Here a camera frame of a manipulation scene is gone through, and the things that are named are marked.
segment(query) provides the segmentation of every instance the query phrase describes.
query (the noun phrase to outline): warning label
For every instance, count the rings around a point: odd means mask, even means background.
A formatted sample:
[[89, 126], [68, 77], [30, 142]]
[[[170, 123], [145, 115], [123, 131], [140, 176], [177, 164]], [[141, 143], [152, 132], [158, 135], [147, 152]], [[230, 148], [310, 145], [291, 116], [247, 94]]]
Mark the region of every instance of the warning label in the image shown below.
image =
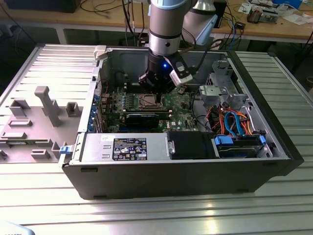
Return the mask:
[[114, 139], [113, 160], [147, 160], [146, 138]]

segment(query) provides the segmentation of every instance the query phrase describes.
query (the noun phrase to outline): computer case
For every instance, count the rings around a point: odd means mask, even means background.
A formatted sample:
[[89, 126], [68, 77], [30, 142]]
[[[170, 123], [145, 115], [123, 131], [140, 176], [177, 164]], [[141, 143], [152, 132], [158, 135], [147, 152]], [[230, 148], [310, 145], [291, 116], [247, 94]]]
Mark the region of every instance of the computer case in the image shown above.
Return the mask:
[[74, 13], [80, 0], [4, 0], [10, 9]]
[[214, 0], [214, 6], [216, 8], [215, 14], [217, 15], [217, 20], [214, 25], [214, 28], [219, 28], [221, 26], [222, 18], [226, 9], [227, 2], [226, 0]]

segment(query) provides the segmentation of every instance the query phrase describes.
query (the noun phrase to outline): robotic arm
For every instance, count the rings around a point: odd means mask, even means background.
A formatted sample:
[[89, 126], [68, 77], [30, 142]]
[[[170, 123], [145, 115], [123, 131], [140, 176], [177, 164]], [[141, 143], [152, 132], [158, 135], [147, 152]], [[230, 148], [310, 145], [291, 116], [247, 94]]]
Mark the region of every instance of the robotic arm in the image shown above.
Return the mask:
[[[197, 72], [178, 53], [183, 26], [197, 44], [204, 45], [217, 19], [214, 13], [213, 0], [152, 0], [148, 67], [139, 84], [156, 94], [157, 102], [163, 93], [190, 82]], [[191, 36], [185, 38], [193, 42]]]

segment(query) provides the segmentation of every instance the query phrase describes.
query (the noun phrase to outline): green circuit board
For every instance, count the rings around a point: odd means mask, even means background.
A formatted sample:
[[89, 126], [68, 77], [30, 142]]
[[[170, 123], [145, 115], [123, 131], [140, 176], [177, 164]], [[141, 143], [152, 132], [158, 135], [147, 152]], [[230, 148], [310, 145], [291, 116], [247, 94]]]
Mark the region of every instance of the green circuit board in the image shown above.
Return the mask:
[[137, 113], [158, 116], [158, 127], [151, 129], [149, 131], [151, 133], [198, 131], [190, 110], [189, 93], [178, 94], [178, 88], [164, 94], [160, 104], [155, 103], [155, 96], [152, 94], [129, 94], [118, 91], [110, 94], [110, 98], [111, 108], [104, 112], [108, 132], [123, 132], [126, 128], [124, 124], [126, 115]]

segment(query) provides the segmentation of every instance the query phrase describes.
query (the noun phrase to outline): wooden desk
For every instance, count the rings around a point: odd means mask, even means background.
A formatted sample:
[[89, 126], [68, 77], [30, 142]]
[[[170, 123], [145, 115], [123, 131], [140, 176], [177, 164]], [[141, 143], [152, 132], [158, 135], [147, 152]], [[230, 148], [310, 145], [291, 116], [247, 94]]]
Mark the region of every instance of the wooden desk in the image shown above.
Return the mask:
[[[105, 3], [110, 0], [94, 0], [95, 4]], [[305, 43], [312, 32], [309, 24], [296, 25], [282, 18], [277, 24], [259, 23], [252, 24], [246, 21], [246, 14], [237, 12], [239, 5], [244, 0], [229, 1], [231, 13], [240, 22], [246, 24], [243, 39], [248, 40], [263, 40], [277, 42], [294, 42]], [[100, 9], [107, 9], [121, 4], [121, 0], [115, 3], [104, 5]], [[93, 10], [91, 1], [84, 3], [84, 7]], [[300, 10], [313, 10], [313, 6], [302, 4]], [[101, 30], [101, 31], [124, 31], [124, 13], [122, 7], [110, 10], [109, 18], [98, 15], [93, 12], [84, 11], [78, 8], [75, 13], [60, 13], [60, 12], [44, 12], [31, 10], [7, 10], [8, 13], [21, 25], [52, 27], [56, 29], [61, 44], [66, 44], [67, 39], [64, 29], [84, 29], [84, 30]], [[141, 6], [139, 3], [134, 3], [134, 15], [136, 28], [142, 28]], [[145, 32], [148, 31], [149, 20], [148, 6], [144, 5]], [[12, 24], [5, 13], [0, 9], [0, 24]], [[221, 27], [213, 29], [212, 36], [215, 38], [228, 37], [230, 28], [227, 21], [223, 20]]]
[[[246, 21], [247, 14], [239, 13], [238, 9], [244, 0], [231, 0], [229, 8], [231, 13], [236, 17], [237, 21], [246, 24], [242, 39], [248, 40], [262, 40], [262, 41], [275, 41], [275, 42], [294, 42], [294, 43], [306, 43], [313, 28], [309, 24], [297, 25], [291, 23], [283, 18], [279, 18], [276, 24], [270, 23], [248, 23]], [[313, 6], [302, 4], [299, 8], [300, 11], [313, 10]], [[227, 25], [227, 21], [223, 20], [221, 27], [214, 29], [212, 33], [223, 34], [230, 33], [231, 29]], [[217, 35], [217, 38], [223, 38], [223, 35]]]

